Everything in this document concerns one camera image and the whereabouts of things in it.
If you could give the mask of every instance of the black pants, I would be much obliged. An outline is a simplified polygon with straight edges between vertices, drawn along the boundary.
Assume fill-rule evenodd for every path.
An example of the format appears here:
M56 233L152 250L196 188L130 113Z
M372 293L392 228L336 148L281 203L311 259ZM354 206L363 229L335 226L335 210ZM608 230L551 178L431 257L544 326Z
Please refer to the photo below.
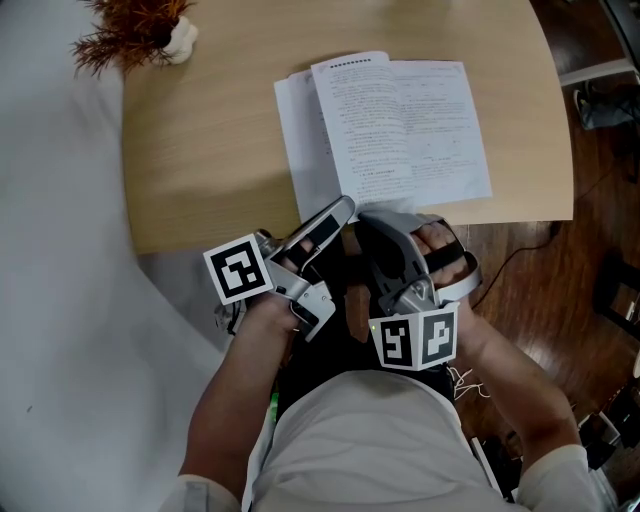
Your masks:
M305 341L301 336L294 340L291 360L278 374L278 419L307 393L336 375L352 370L380 370L404 375L422 382L453 402L453 380L446 364L420 372L382 368L371 334L366 343L351 336L344 305L346 279L340 275L346 266L338 265L344 260L340 239L327 248L321 257L322 260L316 263L316 267L327 281L336 303L336 312L311 342ZM327 260L331 261L330 274L326 273L329 270L326 265L322 268L322 263ZM382 316L377 301L373 298L369 314L373 318Z

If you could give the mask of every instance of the dried plant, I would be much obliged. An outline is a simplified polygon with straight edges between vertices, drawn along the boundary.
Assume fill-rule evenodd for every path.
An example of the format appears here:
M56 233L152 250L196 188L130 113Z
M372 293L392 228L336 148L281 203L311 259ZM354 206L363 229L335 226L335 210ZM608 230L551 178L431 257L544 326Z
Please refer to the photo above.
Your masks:
M77 70L98 74L115 60L126 75L147 61L166 62L163 48L188 0L81 0L102 17L93 34L73 44Z

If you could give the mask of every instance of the wooden floor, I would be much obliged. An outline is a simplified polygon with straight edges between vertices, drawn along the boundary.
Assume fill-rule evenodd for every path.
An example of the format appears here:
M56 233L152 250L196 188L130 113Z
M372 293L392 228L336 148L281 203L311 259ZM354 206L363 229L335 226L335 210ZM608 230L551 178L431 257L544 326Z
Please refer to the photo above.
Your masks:
M532 4L559 72L623 56L597 0L571 5L564 0L532 0ZM606 88L624 80L596 84ZM609 249L620 248L628 263L640 266L640 186L623 177L631 169L631 160L613 156L622 143L623 131L583 130L573 107L572 89L563 93L573 149L575 197L606 177L576 201L574 220L562 223L547 248L520 253L509 263L477 311L545 368L576 404L579 420L600 410L629 381L640 348L638 341L591 308L596 274ZM485 283L489 283L515 249L546 241L549 224L462 226L457 231L479 258ZM348 299L352 332L356 337L366 336L366 293L352 289ZM504 440L512 430L491 400L475 392L467 393L456 407L467 436L486 439L498 435ZM640 482L638 453L640 448L627 450L622 457L618 454L616 459L622 462L608 470L621 498L633 493L633 482ZM640 491L640 484L635 485L635 492Z

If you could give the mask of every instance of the white pot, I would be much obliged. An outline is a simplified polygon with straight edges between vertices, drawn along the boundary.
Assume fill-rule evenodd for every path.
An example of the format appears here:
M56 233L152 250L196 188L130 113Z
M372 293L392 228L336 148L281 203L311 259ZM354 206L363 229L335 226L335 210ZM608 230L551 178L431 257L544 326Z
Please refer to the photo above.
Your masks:
M178 24L171 31L171 40L163 50L169 55L169 60L153 59L153 63L162 66L163 64L182 64L191 57L193 53L193 43L198 38L198 29L192 25L186 16L180 16Z

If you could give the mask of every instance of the book page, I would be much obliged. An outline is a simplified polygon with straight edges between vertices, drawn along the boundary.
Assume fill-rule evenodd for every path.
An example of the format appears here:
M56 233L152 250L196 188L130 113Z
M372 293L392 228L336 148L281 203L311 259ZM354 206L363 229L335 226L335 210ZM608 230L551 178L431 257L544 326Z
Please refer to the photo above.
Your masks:
M298 213L306 222L342 195L329 135L311 70L277 82L275 91Z
M416 206L491 196L480 126L461 62L395 61Z
M349 55L311 70L340 188L355 201L356 214L382 205L412 210L407 133L387 54Z

